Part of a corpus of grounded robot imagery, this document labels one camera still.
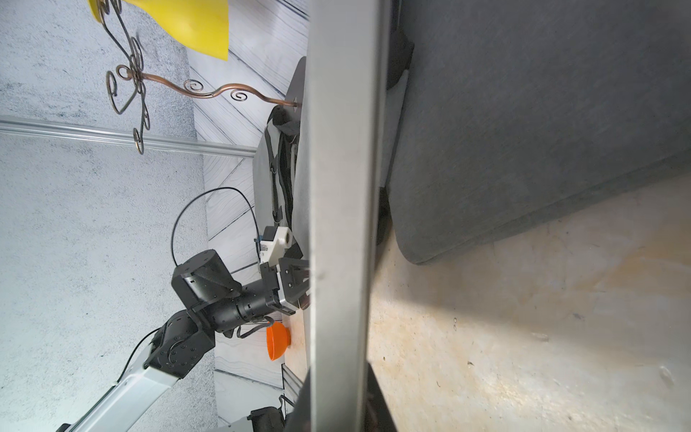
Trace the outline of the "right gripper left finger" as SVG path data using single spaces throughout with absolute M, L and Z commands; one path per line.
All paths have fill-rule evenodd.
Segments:
M 283 432 L 311 432 L 311 372 L 308 372 L 304 380 Z

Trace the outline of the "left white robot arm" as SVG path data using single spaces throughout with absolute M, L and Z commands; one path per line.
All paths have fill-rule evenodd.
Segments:
M 216 346 L 215 336 L 246 338 L 274 325 L 272 313 L 290 316 L 302 309 L 310 289 L 310 264 L 281 257 L 260 266 L 260 279 L 241 284 L 220 255 L 205 250 L 176 267 L 171 285 L 185 308 L 146 336 L 142 353 L 133 353 L 116 383 L 73 424 L 62 431 L 127 431 Z

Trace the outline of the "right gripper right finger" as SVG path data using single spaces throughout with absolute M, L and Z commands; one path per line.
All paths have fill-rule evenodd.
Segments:
M 367 364 L 363 430 L 366 432 L 398 431 L 371 364 Z

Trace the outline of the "grey zippered laptop bag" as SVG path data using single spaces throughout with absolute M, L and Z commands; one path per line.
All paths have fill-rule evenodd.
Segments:
M 259 233 L 268 227 L 293 228 L 294 180 L 300 141 L 299 120 L 282 106 L 271 111 L 253 167 L 255 216 Z

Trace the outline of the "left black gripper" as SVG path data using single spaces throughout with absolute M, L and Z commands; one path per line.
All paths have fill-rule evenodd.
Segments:
M 310 263 L 308 260 L 278 259 L 275 266 L 260 266 L 266 306 L 270 311 L 294 315 L 311 304 Z

